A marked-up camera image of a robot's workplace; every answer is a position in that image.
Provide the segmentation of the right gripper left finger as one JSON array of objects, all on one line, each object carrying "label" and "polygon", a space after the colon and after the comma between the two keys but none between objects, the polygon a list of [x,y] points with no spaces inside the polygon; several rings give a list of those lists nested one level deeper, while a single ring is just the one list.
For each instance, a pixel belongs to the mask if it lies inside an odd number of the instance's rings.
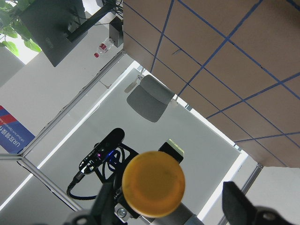
[{"label": "right gripper left finger", "polygon": [[113,183],[104,183],[90,210],[72,213],[64,225],[116,225],[114,214]]}]

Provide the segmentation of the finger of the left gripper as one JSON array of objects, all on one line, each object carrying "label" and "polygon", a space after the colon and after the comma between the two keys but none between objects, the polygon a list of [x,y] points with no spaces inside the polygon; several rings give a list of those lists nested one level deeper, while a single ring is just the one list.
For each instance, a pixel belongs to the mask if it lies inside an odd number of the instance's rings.
[{"label": "finger of the left gripper", "polygon": [[184,159],[184,150],[177,145],[172,139],[168,139],[158,151],[164,152],[172,156],[179,164]]}]

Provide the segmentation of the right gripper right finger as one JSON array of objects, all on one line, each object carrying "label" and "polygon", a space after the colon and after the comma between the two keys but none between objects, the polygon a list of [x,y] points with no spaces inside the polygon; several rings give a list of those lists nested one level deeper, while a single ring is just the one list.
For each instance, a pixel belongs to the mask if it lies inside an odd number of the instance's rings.
[{"label": "right gripper right finger", "polygon": [[254,206],[233,181],[223,183],[222,210],[231,225],[290,225],[272,208]]}]

